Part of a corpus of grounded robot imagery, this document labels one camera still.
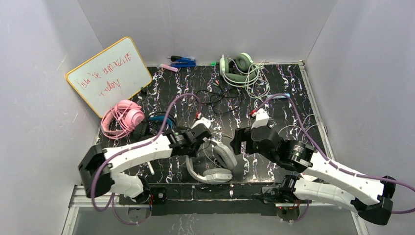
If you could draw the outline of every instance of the white headphones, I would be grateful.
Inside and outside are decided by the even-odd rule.
[[[217,185],[228,182],[232,179],[231,170],[233,170],[237,164],[235,155],[226,145],[216,140],[212,140],[211,142],[213,143],[213,154],[215,155],[215,158],[220,165],[226,169],[208,169],[205,170],[202,175],[199,175],[193,169],[192,159],[189,156],[186,156],[187,170],[195,180],[205,184]]]

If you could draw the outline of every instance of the metal frame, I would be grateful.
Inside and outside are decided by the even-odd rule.
[[[300,72],[301,72],[301,76],[302,79],[304,81],[304,84],[306,86],[306,91],[308,94],[308,97],[310,99],[310,103],[311,103],[311,108],[313,109],[313,113],[315,115],[316,118],[316,122],[318,125],[318,129],[320,132],[320,136],[322,138],[323,141],[323,145],[324,148],[327,152],[327,156],[333,160],[335,160],[334,158],[334,154],[333,154],[333,150],[331,148],[330,142],[328,140],[328,132],[327,132],[327,128],[320,116],[320,111],[317,107],[317,103],[316,100],[314,98],[314,94],[313,91],[311,90],[311,84],[310,84],[310,80],[308,78],[307,75],[307,71],[305,69],[305,63],[304,61],[300,60],[298,63],[277,63],[277,64],[298,64],[300,67]],[[106,193],[105,195],[96,198],[96,203],[99,207],[104,207],[109,198],[110,198],[111,194],[110,193]],[[115,196],[114,198],[115,204],[117,207],[130,207],[130,208],[148,208],[147,205],[136,205],[136,206],[131,206],[131,205],[120,205],[118,203],[119,201],[119,196]],[[277,207],[285,207],[287,204],[276,204]],[[320,202],[317,203],[311,203],[311,206],[334,206],[334,205],[330,205],[330,204],[323,204]],[[62,231],[62,235],[72,235],[73,230],[75,228],[75,223],[76,223],[76,219],[78,217],[78,213],[79,213],[79,208],[82,207],[92,207],[92,203],[91,203],[91,199],[86,197],[85,194],[85,190],[83,186],[75,186],[73,193],[72,193],[72,197],[69,203],[69,210],[68,210],[68,215],[67,215],[67,219],[65,221],[65,225]],[[366,224],[365,221],[358,216],[358,214],[350,212],[351,216],[353,218],[355,227],[356,227],[356,231],[358,233],[358,235],[369,235],[368,230],[366,228]]]

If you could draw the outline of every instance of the grey wall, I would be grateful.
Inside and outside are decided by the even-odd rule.
[[[1,1],[1,234],[62,232],[98,127],[65,74],[101,50],[75,0]]]
[[[306,68],[338,161],[415,185],[415,2],[340,0]],[[395,210],[415,206],[397,187]],[[415,234],[415,214],[370,234]]]
[[[166,57],[305,60],[337,0],[78,0],[103,47],[131,36],[147,65]]]

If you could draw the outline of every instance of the pink marker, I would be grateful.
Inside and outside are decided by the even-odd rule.
[[[160,64],[160,67],[165,68],[165,69],[170,70],[170,71],[173,71],[173,72],[178,72],[179,71],[178,68],[171,67],[171,66],[165,65],[165,64]]]

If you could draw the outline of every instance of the black marble table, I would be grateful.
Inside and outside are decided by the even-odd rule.
[[[181,68],[178,73],[161,69],[160,67],[148,67],[153,74],[152,84],[148,87],[148,94],[139,93],[132,100],[143,107],[145,114],[153,112],[166,111],[169,103],[178,95],[184,93],[196,93],[200,89],[206,89],[214,92],[220,92],[219,88],[212,82],[217,80],[221,86],[228,87],[223,78],[219,75],[218,66],[197,66],[195,68]],[[312,114],[310,100],[307,95],[300,68],[297,64],[284,65],[266,65],[264,70],[270,83],[270,94],[289,93],[297,106],[302,119]],[[206,93],[198,95],[202,101],[208,101],[209,96]],[[225,98],[221,104],[215,107],[216,112],[225,112],[236,107],[242,97],[241,107],[223,115],[216,115],[211,107],[204,105],[202,114],[210,119],[211,132],[222,132],[233,136],[238,127],[245,127],[251,124],[249,112],[257,107],[261,101],[249,98],[245,91],[236,98]],[[172,115],[177,119],[178,125],[191,126],[196,114],[196,101],[191,97],[185,97],[174,106]],[[295,118],[293,108],[287,100],[272,100],[266,105],[266,111],[270,115],[270,124],[275,130],[298,124]],[[307,128],[316,124],[314,116],[309,117],[304,126]],[[112,123],[112,129],[119,128],[118,124]],[[310,129],[309,134],[314,140],[323,147],[320,133],[317,127]],[[296,127],[288,127],[280,133],[285,139],[301,140],[302,133]],[[222,137],[220,134],[213,134],[214,138],[221,140],[225,144],[231,141]],[[120,140],[109,140],[102,133],[99,133],[97,143],[103,147],[118,147],[133,143],[130,136]],[[213,157],[212,149],[208,148],[207,153]],[[237,166],[233,170],[233,179],[229,184],[272,184],[281,182],[286,174],[292,172],[286,171],[278,165],[269,162],[264,157],[254,154],[241,154],[236,156]],[[188,173],[185,165],[185,157],[176,156],[169,159],[156,160],[151,162],[155,175],[151,175],[147,164],[135,166],[126,171],[129,175],[138,175],[144,177],[150,184],[170,184],[170,183],[192,183],[197,185]],[[204,155],[203,151],[193,160],[195,171],[199,174],[206,169],[212,169],[215,165],[210,162]]]

